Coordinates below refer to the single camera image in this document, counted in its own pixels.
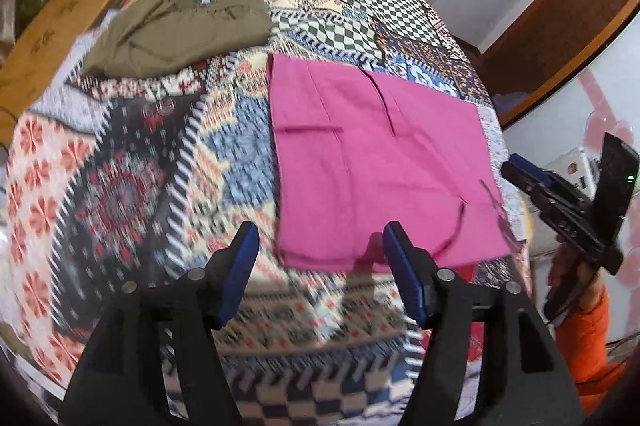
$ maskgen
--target metal bolt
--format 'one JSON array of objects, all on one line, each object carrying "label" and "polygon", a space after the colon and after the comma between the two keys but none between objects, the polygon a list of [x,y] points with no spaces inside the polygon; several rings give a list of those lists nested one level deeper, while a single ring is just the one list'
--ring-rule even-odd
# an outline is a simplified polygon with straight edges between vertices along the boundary
[{"label": "metal bolt", "polygon": [[436,275],[438,275],[438,278],[440,278],[442,281],[451,281],[456,277],[456,274],[446,267],[439,269]]},{"label": "metal bolt", "polygon": [[204,269],[201,267],[194,267],[187,273],[187,278],[190,280],[202,280],[204,278]]},{"label": "metal bolt", "polygon": [[508,292],[510,292],[511,294],[518,294],[520,291],[522,291],[522,287],[520,287],[520,284],[511,280],[508,281],[505,284],[505,288],[507,289]]},{"label": "metal bolt", "polygon": [[126,292],[127,294],[131,294],[138,288],[138,284],[134,281],[126,281],[122,284],[122,292]]}]

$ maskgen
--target olive green cloth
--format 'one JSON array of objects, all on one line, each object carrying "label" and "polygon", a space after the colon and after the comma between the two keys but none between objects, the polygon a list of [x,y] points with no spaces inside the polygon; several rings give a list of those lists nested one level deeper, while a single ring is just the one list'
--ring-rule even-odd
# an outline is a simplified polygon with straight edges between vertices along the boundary
[{"label": "olive green cloth", "polygon": [[263,0],[137,0],[110,23],[84,61],[92,76],[152,78],[211,56],[267,43]]}]

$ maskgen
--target pink garment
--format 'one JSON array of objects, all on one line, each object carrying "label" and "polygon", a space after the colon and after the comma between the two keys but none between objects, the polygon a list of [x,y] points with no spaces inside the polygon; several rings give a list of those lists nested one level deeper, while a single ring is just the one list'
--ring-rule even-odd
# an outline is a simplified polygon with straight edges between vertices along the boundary
[{"label": "pink garment", "polygon": [[281,54],[270,59],[270,101],[284,265],[388,271],[382,229],[392,220],[440,266],[511,253],[472,103],[398,77]]}]

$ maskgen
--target brown wooden furniture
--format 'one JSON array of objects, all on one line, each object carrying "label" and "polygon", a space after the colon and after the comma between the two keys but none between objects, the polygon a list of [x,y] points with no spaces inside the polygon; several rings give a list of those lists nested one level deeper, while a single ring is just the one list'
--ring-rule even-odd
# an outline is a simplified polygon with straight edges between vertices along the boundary
[{"label": "brown wooden furniture", "polygon": [[535,0],[476,64],[489,93],[526,92],[506,114],[516,121],[592,60],[638,10],[640,0]]}]

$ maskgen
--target bed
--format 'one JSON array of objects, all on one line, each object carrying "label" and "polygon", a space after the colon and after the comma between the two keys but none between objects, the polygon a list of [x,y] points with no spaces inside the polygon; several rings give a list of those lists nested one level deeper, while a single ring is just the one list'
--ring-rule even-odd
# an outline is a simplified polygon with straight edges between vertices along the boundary
[{"label": "bed", "polygon": [[[275,24],[266,46],[145,80],[82,73],[109,12],[78,36],[19,118],[2,316],[13,316],[21,345],[6,351],[52,417],[109,295],[125,281],[158,285],[203,265],[249,220],[260,253],[237,318],[214,334],[247,424],[397,423],[428,334],[405,319],[391,276],[286,269],[274,250],[270,52],[385,72],[475,104],[511,231],[524,238],[518,194],[499,175],[507,152],[489,96],[428,3],[265,2]],[[114,195],[135,204],[125,211]],[[476,283],[530,286],[526,247],[458,272]],[[481,326],[472,332],[461,414],[473,408],[481,358]],[[169,403],[185,416],[169,338],[163,350]]]}]

